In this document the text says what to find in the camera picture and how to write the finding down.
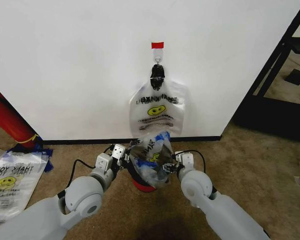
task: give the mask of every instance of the smiley face logo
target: smiley face logo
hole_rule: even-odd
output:
[[[158,160],[159,156],[160,156],[159,152],[153,154],[152,158],[150,159],[150,162],[156,162]]]
[[[0,179],[0,190],[12,189],[16,184],[17,179],[13,176],[6,176]]]
[[[157,106],[157,107],[152,107],[148,110],[148,115],[150,116],[157,116],[160,113],[164,112],[166,110],[166,107],[161,105],[161,106]]]

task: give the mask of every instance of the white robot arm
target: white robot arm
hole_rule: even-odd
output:
[[[191,205],[200,208],[213,231],[222,240],[269,240],[267,232],[232,198],[218,192],[202,171],[194,169],[190,152],[177,155],[181,190]]]
[[[63,239],[69,229],[101,207],[102,196],[117,174],[112,169],[120,168],[127,159],[125,150],[116,144],[111,156],[101,153],[89,176],[76,178],[56,196],[37,202],[1,225],[0,240]],[[205,213],[208,224],[222,240],[270,239],[233,199],[213,187],[208,175],[194,169],[192,153],[176,152],[176,161],[184,196]]]
[[[114,179],[113,158],[124,156],[119,145],[109,156],[97,156],[89,176],[76,178],[54,197],[45,198],[0,226],[0,240],[62,240],[82,219],[95,214]]]

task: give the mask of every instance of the red container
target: red container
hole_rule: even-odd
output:
[[[0,127],[17,143],[27,149],[32,149],[38,135],[25,123],[14,109],[0,101]]]

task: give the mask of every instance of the beige carpet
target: beige carpet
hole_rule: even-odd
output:
[[[14,141],[0,129],[0,148]],[[54,145],[54,169],[44,173],[29,206],[52,197],[67,184],[73,161],[93,165],[107,145]],[[232,197],[270,234],[273,240],[300,240],[300,142],[251,131],[230,124],[221,141],[178,142],[173,149],[196,149],[207,162],[215,187]],[[196,156],[197,168],[202,169]],[[78,165],[75,177],[89,174]],[[152,193],[142,193],[126,170],[119,172],[105,193],[99,212],[71,229],[67,240],[215,240],[205,215],[189,205],[176,176]]]
[[[298,86],[284,80],[293,69],[300,70],[300,54],[295,54],[291,51],[289,57],[264,96],[270,99],[300,104],[300,85]],[[262,85],[260,84],[254,94],[257,94],[261,86]]]

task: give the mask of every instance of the hanging plastic bag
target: hanging plastic bag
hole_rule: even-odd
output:
[[[172,162],[172,153],[170,134],[164,131],[139,138],[130,147],[129,158],[140,177],[157,189],[168,182],[168,174],[162,165]]]
[[[162,131],[181,134],[185,93],[185,86],[166,80],[164,68],[155,64],[150,81],[130,100],[130,129],[133,137]]]
[[[0,223],[25,209],[49,157],[44,151],[10,151],[0,157]]]

